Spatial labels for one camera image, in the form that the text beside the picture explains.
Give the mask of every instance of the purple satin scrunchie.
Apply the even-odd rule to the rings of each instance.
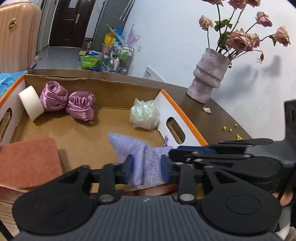
[[[95,96],[87,91],[76,91],[68,96],[68,91],[56,81],[49,81],[39,97],[45,111],[65,111],[74,118],[84,121],[94,119],[92,105]]]

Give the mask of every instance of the floor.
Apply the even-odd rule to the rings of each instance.
[[[74,47],[44,47],[38,54],[42,59],[37,62],[35,69],[79,69],[81,62],[79,51]]]

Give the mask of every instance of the dark wooden table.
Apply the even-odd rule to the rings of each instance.
[[[65,77],[83,77],[104,79],[116,82],[128,82],[137,85],[155,87],[165,89],[166,92],[181,107],[191,122],[202,134],[209,144],[218,141],[236,140],[239,134],[244,139],[250,139],[249,134],[237,123],[221,106],[212,99],[207,104],[201,104],[186,94],[186,88],[177,85],[171,85],[154,80],[147,80],[120,74],[108,74],[92,71],[67,70],[67,69],[36,69],[30,70],[29,74],[47,75],[47,76],[65,76]],[[211,114],[206,113],[202,108],[211,109]]]

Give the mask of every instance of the dried rose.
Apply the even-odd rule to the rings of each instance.
[[[218,5],[222,5],[222,1],[221,0],[202,0],[204,2],[209,2],[211,4],[218,4]]]
[[[285,47],[287,47],[289,44],[291,45],[290,37],[285,27],[279,27],[277,29],[276,40]]]
[[[247,4],[247,1],[246,0],[230,0],[228,2],[234,9],[244,9],[246,4]]]
[[[252,44],[242,28],[240,31],[238,29],[236,31],[232,31],[227,38],[226,44],[233,47],[237,52],[241,53],[243,51],[253,50]]]
[[[213,23],[210,19],[208,19],[206,16],[202,15],[199,19],[200,26],[203,30],[208,31],[209,26],[213,26]]]
[[[253,48],[260,46],[260,38],[258,34],[247,34],[247,38],[250,40]]]
[[[253,6],[253,7],[259,7],[260,6],[260,0],[247,0],[247,4]]]
[[[262,64],[263,60],[264,60],[264,54],[262,52],[262,54],[260,55],[260,58],[257,59],[257,63]]]
[[[272,27],[272,22],[264,12],[257,12],[257,17],[255,19],[258,24],[261,24],[264,27]]]

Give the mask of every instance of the white tape roll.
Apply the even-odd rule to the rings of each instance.
[[[32,121],[44,112],[39,96],[33,86],[29,86],[22,92],[19,92],[19,97]]]

